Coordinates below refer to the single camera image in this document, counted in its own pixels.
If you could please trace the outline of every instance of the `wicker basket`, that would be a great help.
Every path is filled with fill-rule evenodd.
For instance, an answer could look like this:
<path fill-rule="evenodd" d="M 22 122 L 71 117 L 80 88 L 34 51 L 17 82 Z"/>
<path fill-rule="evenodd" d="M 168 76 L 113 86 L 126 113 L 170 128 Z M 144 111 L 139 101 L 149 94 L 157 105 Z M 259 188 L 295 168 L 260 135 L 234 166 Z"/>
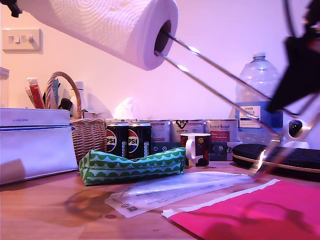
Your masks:
<path fill-rule="evenodd" d="M 90 150 L 106 152 L 107 142 L 105 121 L 103 119 L 82 118 L 80 93 L 74 81 L 66 73 L 56 71 L 50 77 L 45 90 L 46 108 L 50 109 L 51 101 L 55 99 L 53 94 L 53 82 L 57 77 L 64 77 L 72 86 L 76 96 L 76 120 L 71 120 L 70 123 L 77 131 L 77 133 L 74 131 L 72 133 L 74 152 L 77 162 L 79 162 Z"/>

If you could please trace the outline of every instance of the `paper towel roll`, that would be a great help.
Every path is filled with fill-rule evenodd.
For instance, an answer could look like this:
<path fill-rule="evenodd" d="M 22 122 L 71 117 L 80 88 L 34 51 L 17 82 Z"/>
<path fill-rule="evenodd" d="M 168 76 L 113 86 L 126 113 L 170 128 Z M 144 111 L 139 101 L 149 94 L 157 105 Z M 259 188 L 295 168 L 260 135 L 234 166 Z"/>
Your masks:
<path fill-rule="evenodd" d="M 40 22 L 145 70 L 163 62 L 176 34 L 175 0 L 18 0 Z"/>

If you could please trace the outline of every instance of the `pink envelope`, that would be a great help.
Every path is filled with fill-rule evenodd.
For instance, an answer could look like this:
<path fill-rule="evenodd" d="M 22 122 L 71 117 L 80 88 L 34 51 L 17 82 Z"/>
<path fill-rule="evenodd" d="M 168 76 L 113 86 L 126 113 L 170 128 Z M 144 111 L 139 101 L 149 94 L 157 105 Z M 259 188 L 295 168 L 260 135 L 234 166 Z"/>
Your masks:
<path fill-rule="evenodd" d="M 208 240 L 320 240 L 320 188 L 272 180 L 163 215 Z"/>

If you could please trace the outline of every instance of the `light switch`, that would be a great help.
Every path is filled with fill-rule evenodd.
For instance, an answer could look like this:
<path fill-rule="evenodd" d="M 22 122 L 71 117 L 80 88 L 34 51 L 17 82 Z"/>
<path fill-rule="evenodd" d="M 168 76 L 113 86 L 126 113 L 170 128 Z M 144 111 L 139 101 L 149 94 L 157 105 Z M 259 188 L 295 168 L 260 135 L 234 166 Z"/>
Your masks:
<path fill-rule="evenodd" d="M 7 53 L 16 51 L 41 50 L 41 30 L 31 29 L 2 29 L 2 49 Z"/>
<path fill-rule="evenodd" d="M 13 42 L 16 43 L 16 44 L 19 44 L 20 43 L 20 36 L 19 35 L 14 35 L 13 36 Z"/>

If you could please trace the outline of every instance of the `mug handle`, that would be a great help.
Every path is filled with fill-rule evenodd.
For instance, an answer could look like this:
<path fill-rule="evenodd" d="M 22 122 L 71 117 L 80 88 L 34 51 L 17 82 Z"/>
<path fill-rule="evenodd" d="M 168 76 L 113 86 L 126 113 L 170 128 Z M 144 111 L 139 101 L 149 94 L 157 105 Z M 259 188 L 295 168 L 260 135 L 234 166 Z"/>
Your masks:
<path fill-rule="evenodd" d="M 195 142 L 192 139 L 189 139 L 186 141 L 185 144 L 185 155 L 186 158 L 189 160 L 195 160 L 196 159 L 196 148 L 195 148 Z"/>

